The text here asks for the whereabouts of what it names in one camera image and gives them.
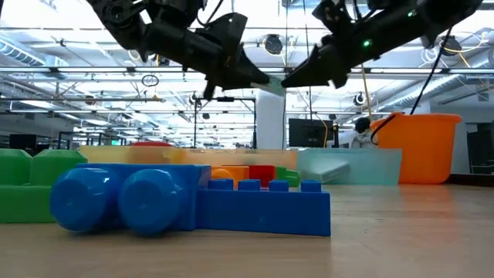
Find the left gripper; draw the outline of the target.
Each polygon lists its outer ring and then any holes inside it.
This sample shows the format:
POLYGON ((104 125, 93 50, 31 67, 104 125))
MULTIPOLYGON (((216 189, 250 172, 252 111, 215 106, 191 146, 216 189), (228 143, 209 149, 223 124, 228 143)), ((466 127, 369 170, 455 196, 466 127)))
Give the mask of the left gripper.
POLYGON ((246 16, 229 13, 192 32, 156 21, 147 28, 146 49, 180 63, 183 71, 203 73, 207 80, 203 97, 210 100, 217 86, 234 90, 269 83, 269 76, 241 48, 246 23, 246 16))

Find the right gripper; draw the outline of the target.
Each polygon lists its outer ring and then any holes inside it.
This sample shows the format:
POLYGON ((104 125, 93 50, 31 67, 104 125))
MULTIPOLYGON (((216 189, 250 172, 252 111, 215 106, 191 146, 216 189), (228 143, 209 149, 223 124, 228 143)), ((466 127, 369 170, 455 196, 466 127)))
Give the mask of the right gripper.
POLYGON ((321 46, 314 46, 309 57, 288 73, 281 82, 283 87, 327 86, 347 83, 350 70, 361 63, 359 58, 363 40, 358 36, 336 38, 324 36, 321 46))

